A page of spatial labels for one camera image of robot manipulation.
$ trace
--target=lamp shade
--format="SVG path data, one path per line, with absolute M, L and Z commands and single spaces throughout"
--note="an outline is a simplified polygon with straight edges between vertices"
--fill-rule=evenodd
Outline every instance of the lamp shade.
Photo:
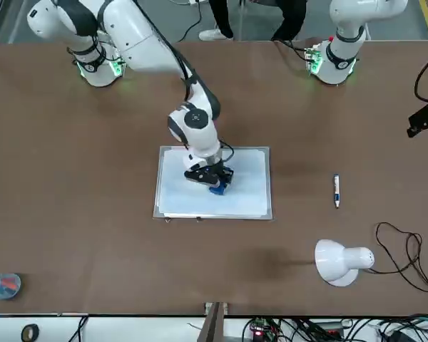
M 374 254 L 368 248 L 345 248 L 332 240 L 320 240 L 315 246 L 315 264 L 327 283 L 347 286 L 357 278 L 359 269 L 372 267 Z

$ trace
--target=black cable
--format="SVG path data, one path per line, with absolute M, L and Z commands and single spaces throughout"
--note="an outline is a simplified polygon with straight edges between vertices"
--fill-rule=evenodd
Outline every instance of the black cable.
M 393 322 L 393 321 L 389 322 L 389 323 L 387 324 L 387 326 L 385 327 L 384 331 L 379 331 L 379 332 L 380 332 L 380 342 L 383 342 L 383 341 L 384 341 L 384 337 L 385 337 L 385 336 L 387 336 L 387 334 L 386 334 L 387 329 L 388 329 L 388 328 L 389 328 L 393 323 L 395 323 L 395 322 Z
M 424 65 L 424 67 L 421 69 L 421 71 L 419 72 L 419 75 L 417 76 L 417 79 L 415 80 L 415 84 L 414 84 L 414 94 L 415 97 L 418 98 L 419 100 L 428 103 L 428 98 L 424 98 L 423 96 L 421 96 L 419 94 L 419 82 L 420 82 L 420 78 L 422 78 L 424 72 L 428 69 L 428 62 Z
M 361 319 L 359 319 L 358 321 L 356 321 L 352 327 L 350 328 L 349 333 L 347 334 L 347 336 L 345 336 L 345 340 L 347 340 L 350 337 L 350 334 L 354 331 L 355 328 L 357 328 L 357 325 L 360 323 Z
M 409 325 L 412 327 L 412 329 L 414 329 L 415 333 L 419 336 L 419 338 L 420 338 L 419 331 L 421 331 L 421 332 L 422 332 L 423 337 L 425 337 L 425 339 L 428 341 L 428 338 L 427 338 L 427 336 L 424 334 L 424 331 L 423 331 L 422 329 L 420 329 L 419 327 L 417 327 L 417 326 L 416 326 L 415 324 L 413 324 L 412 322 L 411 322 L 411 323 L 409 323 Z
M 184 36 L 178 40 L 178 43 L 180 43 L 181 41 L 183 41 L 185 39 L 185 37 L 187 37 L 188 33 L 190 32 L 191 29 L 193 29 L 195 26 L 197 26 L 202 20 L 203 20 L 203 16 L 201 15 L 201 7 L 200 7 L 200 0 L 196 0 L 197 5 L 198 5 L 198 21 L 196 21 L 194 24 L 190 25 L 189 28 L 187 29 L 187 31 L 185 31 Z
M 285 340 L 290 341 L 290 342 L 293 341 L 290 337 L 288 337 L 286 335 L 277 335 L 276 336 L 276 341 L 279 341 L 279 338 L 284 338 Z
M 324 328 L 322 328 L 319 324 L 311 322 L 309 319 L 301 319 L 303 323 L 303 328 L 305 328 L 306 335 L 311 335 L 314 337 L 316 341 L 322 340 L 332 340 L 334 339 L 333 335 L 330 335 Z
M 350 334 L 353 332 L 353 328 L 349 331 L 349 333 L 347 334 L 346 338 L 343 340 L 343 342 L 346 341 L 353 341 L 355 340 L 355 336 L 360 332 L 360 330 L 362 330 L 370 321 L 373 321 L 373 318 L 370 318 L 368 320 L 366 320 L 366 322 L 364 322 L 353 334 L 352 337 L 350 337 Z
M 307 341 L 307 342 L 312 342 L 313 340 L 308 336 L 309 340 L 307 338 L 305 338 L 298 330 L 302 330 L 299 326 L 297 328 L 295 328 L 292 324 L 290 324 L 289 322 L 287 322 L 285 319 L 281 319 L 282 322 L 286 323 L 290 328 L 292 328 L 293 330 L 295 330 L 295 333 L 297 333 L 303 340 Z
M 293 338 L 295 337 L 296 333 L 298 332 L 298 328 L 293 331 L 292 337 L 290 337 L 290 340 L 293 341 Z
M 98 49 L 98 42 L 99 42 L 99 40 L 98 40 L 98 37 L 97 37 L 97 39 L 95 39 L 95 37 L 92 37 L 92 44 L 93 44 L 93 46 L 95 46 L 95 49 L 97 50 L 97 52 L 98 52 L 98 54 L 100 55 L 100 56 L 104 56 L 104 58 L 107 60 L 107 61 L 110 61 L 110 62 L 116 62 L 116 61 L 118 61 L 119 59 L 122 59 L 121 57 L 117 57 L 117 58 L 115 58 L 115 59 L 109 59 L 108 58 L 108 56 L 106 55 L 106 50 L 102 50 L 102 51 L 100 51 L 99 49 Z
M 244 342 L 244 335 L 245 335 L 245 329 L 248 328 L 249 324 L 251 324 L 253 321 L 255 320 L 255 318 L 251 318 L 244 326 L 243 328 L 243 333 L 241 334 L 241 342 Z
M 160 38 L 162 39 L 162 41 L 166 44 L 166 46 L 171 50 L 171 52 L 173 53 L 176 61 L 179 64 L 180 69 L 183 72 L 183 76 L 184 76 L 184 81 L 188 80 L 188 74 L 187 74 L 187 70 L 185 69 L 185 64 L 183 62 L 183 59 L 181 58 L 180 52 L 178 50 L 176 50 L 171 44 L 170 42 L 165 38 L 165 36 L 160 32 L 160 30 L 158 29 L 158 27 L 153 23 L 153 21 L 151 20 L 151 18 L 149 18 L 148 14 L 143 10 L 143 7 L 141 7 L 141 5 L 137 2 L 134 1 L 135 5 L 140 9 L 141 13 L 144 15 L 144 17 L 146 18 L 146 20 L 149 22 L 149 24 L 152 26 L 153 30 L 155 32 L 157 32 L 157 34 L 160 36 Z M 184 96 L 184 101 L 187 101 L 188 97 L 190 96 L 190 85 L 186 82 L 185 83 L 185 96 Z
M 280 43 L 282 43 L 282 44 L 284 44 L 285 46 L 287 46 L 287 47 L 289 47 L 289 48 L 291 48 L 295 53 L 296 53 L 296 55 L 301 59 L 301 60 L 303 60 L 303 61 L 305 61 L 305 62 L 310 62 L 310 63 L 314 63 L 314 60 L 312 60 L 312 59 L 307 59 L 307 58 L 304 58 L 303 56 L 301 56 L 299 53 L 298 53 L 298 51 L 306 51 L 306 49 L 305 48 L 295 48 L 294 46 L 293 46 L 293 43 L 292 43 L 292 41 L 284 41 L 284 40 L 282 40 L 282 39 L 276 39 L 275 41 L 278 41 L 278 42 L 280 42 Z
M 415 333 L 417 333 L 417 331 L 421 331 L 423 333 L 423 336 L 428 340 L 427 336 L 425 335 L 425 333 L 428 334 L 428 329 L 421 328 L 421 327 L 419 327 L 413 323 L 402 323 L 402 326 L 400 328 L 398 328 L 397 331 L 401 331 L 401 330 L 406 329 L 406 328 L 413 329 L 415 331 Z
M 414 327 L 417 330 L 428 332 L 428 328 L 422 328 L 422 327 L 420 327 L 420 326 L 417 325 L 417 324 L 421 324 L 421 323 L 424 323 L 424 322 L 425 321 L 418 321 L 417 323 L 404 322 L 404 323 L 400 323 L 400 324 L 402 325 L 401 328 L 403 328 L 403 329 L 404 328 L 409 328 L 410 326 L 412 326 L 412 327 Z
M 83 327 L 86 325 L 87 321 L 88 321 L 88 316 L 81 317 L 81 319 L 79 320 L 79 323 L 78 323 L 78 329 L 74 332 L 72 337 L 70 337 L 68 342 L 72 342 L 75 337 L 78 337 L 78 342 L 82 341 L 81 340 L 81 331 L 82 331 Z
M 390 251 L 388 250 L 388 248 L 386 248 L 386 246 L 380 241 L 379 238 L 379 230 L 383 225 L 387 225 L 388 227 L 393 228 L 394 230 L 396 230 L 397 232 L 401 233 L 401 234 L 406 234 L 406 256 L 408 259 L 408 263 L 403 266 L 403 267 L 399 267 L 398 263 L 393 259 L 392 254 L 390 253 Z M 414 241 L 417 242 L 417 252 L 415 254 L 415 256 L 411 256 L 410 255 L 410 246 L 409 243 L 411 241 L 411 239 L 413 239 Z M 428 289 L 422 289 L 421 287 L 413 284 L 405 275 L 404 275 L 404 271 L 410 267 L 412 267 L 417 275 L 419 276 L 419 278 L 424 282 L 424 284 L 426 286 L 428 286 L 428 277 L 427 275 L 424 273 L 423 268 L 422 268 L 422 264 L 421 264 L 421 259 L 420 259 L 420 254 L 422 253 L 422 244 L 423 244 L 423 238 L 422 235 L 418 234 L 418 233 L 414 233 L 414 232 L 405 232 L 402 231 L 401 229 L 399 229 L 398 227 L 394 226 L 393 224 L 390 224 L 388 222 L 380 222 L 379 224 L 377 224 L 376 226 L 376 241 L 377 243 L 385 250 L 385 252 L 387 253 L 387 255 L 390 257 L 390 259 L 392 260 L 394 266 L 396 267 L 396 271 L 378 271 L 375 269 L 369 269 L 369 270 L 365 270 L 367 273 L 371 273 L 371 274 L 396 274 L 399 273 L 399 275 L 412 287 L 414 287 L 415 289 L 422 291 L 422 292 L 428 292 Z
M 233 147 L 231 147 L 229 144 L 227 144 L 225 141 L 219 139 L 220 143 L 226 147 L 228 147 L 231 151 L 231 154 L 228 156 L 227 159 L 223 160 L 223 162 L 229 162 L 231 160 L 231 158 L 233 158 L 233 156 L 235 155 L 235 149 Z

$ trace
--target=table surface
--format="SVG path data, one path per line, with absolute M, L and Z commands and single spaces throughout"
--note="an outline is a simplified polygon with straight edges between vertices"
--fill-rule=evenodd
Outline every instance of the table surface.
M 63 46 L 0 46 L 0 272 L 24 281 L 0 313 L 201 314 L 206 301 L 232 314 L 428 313 L 428 294 L 398 275 L 335 288 L 313 264 L 317 240 L 334 239 L 393 269 L 373 234 L 388 221 L 423 235 L 428 274 L 428 131 L 406 135 L 428 41 L 366 43 L 339 87 L 271 42 L 180 50 L 223 104 L 220 136 L 270 146 L 275 219 L 152 218 L 159 147 L 175 145 L 167 113 L 184 94 L 176 76 L 128 71 L 97 89 Z M 399 263 L 404 238 L 383 233 Z

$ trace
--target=wire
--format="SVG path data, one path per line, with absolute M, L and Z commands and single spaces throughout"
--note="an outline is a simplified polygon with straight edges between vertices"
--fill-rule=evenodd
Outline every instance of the wire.
M 200 328 L 199 326 L 194 326 L 192 323 L 188 323 L 188 322 L 187 322 L 187 325 L 188 325 L 188 326 L 191 326 L 192 328 L 195 328 L 195 329 L 197 329 L 197 330 L 201 330 L 201 328 Z
M 298 53 L 298 51 L 306 52 L 306 49 L 305 49 L 305 48 L 295 48 L 295 47 L 293 46 L 292 41 L 288 41 L 288 42 L 287 42 L 287 41 L 284 41 L 284 40 L 282 40 L 282 39 L 276 39 L 275 41 L 278 41 L 278 42 L 280 42 L 280 43 L 284 44 L 285 46 L 287 46 L 287 47 L 291 48 L 291 49 L 296 53 L 296 55 L 297 55 L 301 60 L 303 60 L 303 61 L 305 61 L 305 62 L 310 62 L 310 63 L 313 63 L 313 62 L 314 62 L 314 60 L 312 60 L 312 59 L 308 59 L 308 58 L 304 58 L 303 56 L 301 56 L 301 55 Z
M 406 234 L 407 235 L 405 249 L 406 249 L 406 256 L 407 256 L 407 259 L 408 259 L 409 262 L 405 266 L 399 267 L 398 263 L 394 260 L 392 254 L 390 253 L 390 251 L 388 250 L 388 248 L 386 248 L 386 246 L 380 241 L 379 231 L 380 231 L 380 228 L 383 225 L 387 225 L 388 227 L 393 228 L 397 232 L 399 232 L 401 234 Z M 411 256 L 410 253 L 409 253 L 409 250 L 410 250 L 409 243 L 410 243 L 411 239 L 413 239 L 414 241 L 417 242 L 417 252 L 416 252 L 415 256 Z M 419 278 L 424 282 L 424 284 L 426 286 L 428 286 L 428 277 L 427 277 L 427 275 L 423 271 L 422 264 L 421 264 L 421 259 L 420 259 L 420 254 L 422 253 L 422 243 L 423 243 L 422 235 L 420 235 L 418 233 L 414 233 L 414 232 L 405 232 L 405 231 L 402 231 L 401 229 L 398 229 L 398 227 L 396 227 L 393 224 L 388 223 L 388 222 L 380 222 L 376 226 L 376 241 L 385 250 L 385 252 L 387 253 L 387 255 L 390 257 L 390 259 L 392 260 L 394 266 L 396 267 L 396 271 L 377 271 L 375 269 L 369 269 L 369 270 L 365 270 L 367 273 L 371 273 L 371 274 L 396 274 L 396 273 L 399 273 L 399 275 L 409 285 L 411 285 L 415 289 L 417 289 L 419 291 L 422 291 L 422 292 L 428 292 L 428 289 L 423 289 L 423 288 L 419 287 L 418 285 L 413 284 L 404 275 L 404 273 L 403 273 L 406 269 L 412 267 L 416 271 L 416 273 L 419 276 Z
M 253 321 L 255 320 L 255 318 L 251 318 L 244 326 L 243 328 L 243 333 L 241 334 L 241 342 L 244 342 L 244 335 L 245 335 L 245 329 L 249 326 L 249 324 L 251 324 Z
M 424 98 L 423 96 L 421 96 L 419 94 L 419 82 L 420 82 L 420 78 L 422 78 L 424 72 L 428 69 L 428 62 L 424 65 L 424 67 L 421 69 L 421 71 L 419 72 L 419 75 L 417 76 L 417 79 L 415 80 L 415 84 L 414 84 L 414 94 L 415 97 L 418 98 L 419 100 L 428 103 L 428 98 Z
M 366 322 L 364 322 L 358 329 L 357 329 L 357 331 L 355 331 L 353 334 L 352 334 L 352 337 L 350 337 L 350 333 L 352 333 L 353 332 L 353 328 L 352 328 L 352 330 L 350 330 L 349 331 L 349 333 L 347 334 L 347 336 L 346 336 L 346 338 L 343 340 L 344 342 L 345 341 L 354 341 L 355 340 L 355 336 L 360 332 L 360 330 L 362 330 L 370 321 L 373 321 L 374 319 L 373 318 L 370 318 L 370 319 L 368 319 L 368 320 L 366 320 Z
M 116 61 L 118 61 L 119 59 L 122 59 L 121 57 L 117 57 L 117 58 L 115 58 L 115 59 L 109 59 L 108 58 L 108 56 L 106 55 L 106 50 L 102 50 L 102 51 L 100 51 L 99 49 L 98 49 L 98 43 L 99 43 L 99 40 L 98 40 L 98 37 L 97 37 L 97 39 L 95 39 L 96 37 L 94 37 L 94 36 L 92 36 L 92 43 L 93 43 L 93 46 L 95 46 L 95 49 L 97 50 L 97 52 L 98 52 L 98 54 L 100 55 L 100 56 L 103 56 L 107 61 L 110 61 L 110 62 L 116 62 Z
M 286 335 L 277 335 L 275 340 L 279 341 L 279 338 L 284 338 L 286 341 L 290 341 L 290 342 L 293 341 L 290 337 L 287 337 Z
M 174 3 L 175 5 L 180 5 L 180 6 L 190 5 L 190 2 L 177 2 L 174 0 L 168 0 L 168 1 Z
M 78 337 L 78 342 L 82 341 L 81 331 L 82 331 L 83 327 L 86 325 L 87 321 L 88 321 L 88 316 L 81 317 L 81 319 L 79 320 L 79 323 L 78 323 L 78 329 L 74 332 L 72 337 L 70 337 L 68 342 L 72 342 L 75 337 Z
M 184 33 L 184 36 L 178 40 L 178 43 L 183 41 L 185 39 L 185 37 L 187 37 L 190 30 L 193 29 L 195 26 L 197 26 L 203 20 L 203 16 L 201 15 L 200 0 L 196 0 L 196 1 L 197 1 L 197 6 L 198 6 L 198 20 L 194 24 L 190 25 L 189 28 L 187 28 L 187 30 Z
M 397 319 L 390 319 L 390 320 L 386 320 L 380 323 L 380 325 L 382 324 L 387 324 L 387 326 L 385 327 L 385 329 L 383 331 L 380 331 L 382 340 L 381 342 L 383 342 L 384 338 L 387 337 L 387 330 L 390 327 L 391 324 L 393 323 L 397 323 L 399 325 L 401 325 L 399 328 L 396 328 L 394 331 L 401 331 L 404 330 L 406 328 L 408 329 L 412 329 L 417 336 L 419 336 L 419 340 L 421 342 L 424 342 L 422 337 L 420 336 L 420 333 L 428 340 L 428 337 L 425 334 L 428 334 L 428 328 L 422 328 L 420 326 L 418 326 L 418 324 L 421 323 L 425 323 L 424 320 L 422 319 L 416 319 L 419 318 L 422 315 L 412 315 L 406 318 L 397 318 Z
M 295 331 L 293 331 L 292 337 L 290 337 L 290 340 L 293 341 L 293 338 L 295 337 L 296 333 L 298 332 L 299 328 L 296 328 Z
M 287 322 L 285 319 L 281 319 L 282 322 L 286 323 L 290 328 L 292 328 L 293 330 L 295 330 L 295 333 L 297 333 L 303 340 L 307 341 L 307 342 L 312 342 L 313 340 L 307 339 L 306 337 L 304 337 L 298 330 L 302 330 L 299 326 L 297 326 L 297 328 L 295 328 L 292 324 L 290 324 L 289 322 Z
M 183 72 L 183 76 L 184 76 L 184 80 L 187 81 L 188 80 L 188 74 L 187 74 L 187 70 L 185 69 L 185 64 L 183 62 L 183 57 L 181 56 L 180 52 L 178 50 L 176 50 L 171 44 L 170 42 L 165 38 L 165 36 L 160 32 L 160 30 L 158 29 L 158 27 L 153 23 L 153 21 L 151 21 L 151 18 L 149 18 L 148 14 L 143 10 L 143 7 L 141 7 L 141 5 L 137 2 L 134 1 L 135 5 L 140 9 L 141 13 L 144 15 L 144 17 L 146 18 L 146 20 L 149 22 L 149 24 L 152 26 L 153 30 L 155 32 L 157 32 L 157 34 L 160 36 L 160 38 L 162 39 L 162 41 L 166 44 L 166 46 L 171 50 L 171 52 L 173 53 L 176 61 L 179 64 L 180 69 Z M 184 96 L 184 101 L 187 101 L 188 97 L 190 96 L 190 85 L 186 82 L 185 83 L 185 96 Z
M 220 143 L 226 147 L 228 147 L 231 150 L 231 154 L 228 156 L 227 159 L 223 160 L 223 162 L 229 162 L 231 160 L 231 158 L 233 158 L 233 156 L 235 155 L 235 149 L 233 147 L 231 147 L 229 144 L 227 144 L 225 141 L 220 140 Z

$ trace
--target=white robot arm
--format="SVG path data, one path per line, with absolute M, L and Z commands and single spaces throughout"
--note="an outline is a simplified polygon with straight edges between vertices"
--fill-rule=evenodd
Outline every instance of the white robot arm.
M 306 57 L 309 70 L 321 81 L 339 84 L 351 74 L 358 51 L 366 39 L 364 25 L 402 13 L 408 0 L 332 0 L 330 17 L 337 27 L 332 41 L 314 46 Z
M 188 148 L 185 177 L 223 194 L 233 171 L 223 164 L 213 122 L 220 115 L 218 99 L 138 4 L 132 0 L 40 0 L 27 19 L 37 35 L 68 44 L 93 86 L 107 86 L 120 77 L 122 63 L 135 71 L 180 75 L 186 96 L 169 115 L 168 128 Z

